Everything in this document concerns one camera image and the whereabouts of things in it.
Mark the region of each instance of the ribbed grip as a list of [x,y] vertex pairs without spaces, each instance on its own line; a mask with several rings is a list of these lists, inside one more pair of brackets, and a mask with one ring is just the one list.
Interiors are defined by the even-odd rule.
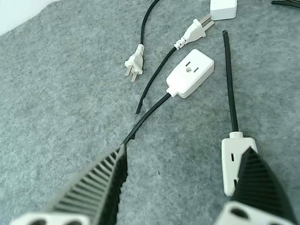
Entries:
[[298,224],[281,184],[252,148],[242,156],[238,177],[239,183],[232,200]]
[[91,225],[114,225],[123,182],[127,177],[125,146],[97,157],[74,177],[45,208],[45,212],[84,214]]

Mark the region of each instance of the two-prong plug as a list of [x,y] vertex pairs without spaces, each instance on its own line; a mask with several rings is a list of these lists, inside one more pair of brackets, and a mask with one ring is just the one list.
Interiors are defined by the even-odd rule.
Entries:
[[192,25],[189,26],[187,31],[184,33],[182,38],[180,38],[175,44],[177,50],[181,49],[187,43],[196,41],[200,38],[206,37],[205,32],[214,25],[215,22],[211,20],[210,14],[206,15],[200,21],[197,19],[193,20]]
[[129,76],[132,73],[131,82],[134,82],[138,75],[143,74],[144,49],[145,47],[139,44],[135,53],[125,62],[125,66],[127,67],[125,76]]

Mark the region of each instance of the outlet receptacle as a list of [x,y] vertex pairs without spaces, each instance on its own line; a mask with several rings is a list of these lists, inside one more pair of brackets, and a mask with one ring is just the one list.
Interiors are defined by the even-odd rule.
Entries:
[[214,60],[197,49],[193,49],[167,77],[169,92],[187,98],[214,71]]
[[251,147],[257,152],[255,140],[251,137],[225,138],[222,140],[222,170],[224,193],[232,196],[239,182],[238,174],[242,155]]

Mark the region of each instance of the black cable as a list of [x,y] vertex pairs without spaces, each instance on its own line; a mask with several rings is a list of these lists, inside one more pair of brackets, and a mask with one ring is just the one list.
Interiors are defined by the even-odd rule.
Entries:
[[172,48],[172,50],[165,56],[164,60],[161,62],[161,64],[158,66],[158,68],[156,69],[155,73],[152,75],[152,77],[150,78],[144,92],[142,93],[139,105],[137,106],[136,109],[136,114],[139,114],[141,111],[141,107],[143,105],[143,100],[147,95],[147,92],[149,91],[150,86],[152,85],[154,79],[157,77],[158,73],[161,71],[161,69],[163,68],[163,66],[165,65],[165,63],[168,61],[168,59],[170,58],[170,56],[176,51],[176,48]]
[[283,5],[283,6],[294,6],[300,8],[300,1],[298,0],[272,1],[272,4]]
[[142,21],[142,28],[141,28],[141,42],[140,44],[144,44],[144,33],[145,33],[145,26],[146,26],[146,22],[147,22],[147,19],[149,17],[149,14],[150,12],[152,11],[152,9],[155,7],[156,3],[158,3],[160,0],[154,0],[152,2],[152,4],[150,5],[149,9],[147,10],[145,16],[144,16],[144,19]]
[[145,122],[145,120],[155,111],[157,108],[159,108],[166,100],[168,100],[171,97],[169,93],[167,93],[165,96],[163,96],[154,106],[152,106],[146,113],[143,115],[143,117],[137,122],[137,124],[132,128],[130,133],[127,135],[125,140],[123,141],[123,144],[127,144],[130,139],[132,139],[132,136],[135,135],[136,131],[140,126]]
[[228,32],[226,30],[223,31],[223,38],[224,38],[224,46],[225,46],[228,100],[229,100],[232,131],[234,132],[234,131],[239,131],[239,125],[238,125],[238,119],[237,119],[235,103],[234,103],[233,74],[231,69],[230,44],[229,44]]

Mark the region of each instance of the black object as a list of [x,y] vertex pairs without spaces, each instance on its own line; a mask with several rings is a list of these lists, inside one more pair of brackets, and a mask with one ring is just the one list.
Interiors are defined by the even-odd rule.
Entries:
[[141,28],[141,41],[140,44],[144,44],[144,33],[145,33],[145,26],[146,26],[146,22],[147,19],[149,17],[150,12],[152,11],[152,9],[155,7],[156,3],[158,3],[160,0],[154,0],[152,2],[152,4],[149,6],[149,9],[147,10],[144,19],[142,20],[142,28]]
[[227,91],[228,101],[231,116],[232,131],[239,131],[238,119],[236,115],[234,94],[233,94],[233,74],[231,69],[231,54],[228,32],[223,31],[224,46],[225,46],[225,59],[226,59],[226,76],[227,76]]
[[156,69],[155,73],[152,75],[152,77],[150,78],[144,92],[142,93],[140,102],[137,106],[136,109],[136,114],[139,114],[143,105],[143,100],[147,95],[147,92],[149,91],[150,86],[152,85],[153,81],[155,80],[155,78],[157,77],[158,73],[161,71],[161,69],[163,68],[163,66],[165,65],[165,63],[168,61],[168,59],[170,58],[170,56],[176,51],[176,48],[172,48],[171,51],[165,56],[164,60],[161,62],[161,64],[158,66],[158,68]]
[[233,201],[285,218],[298,225],[281,184],[268,164],[252,148],[242,156],[238,177]]
[[272,4],[283,5],[283,6],[294,6],[300,8],[300,1],[298,0],[272,1]]
[[43,212],[83,214],[91,225],[114,225],[127,173],[126,146],[100,155],[44,208]]
[[127,135],[125,140],[123,141],[123,144],[127,144],[130,139],[135,138],[135,133],[140,128],[140,126],[145,122],[145,120],[155,111],[157,108],[159,108],[166,100],[168,100],[171,97],[169,93],[166,93],[165,96],[163,96],[154,106],[152,106],[146,113],[143,115],[143,117],[137,122],[137,124],[132,128],[130,133]]

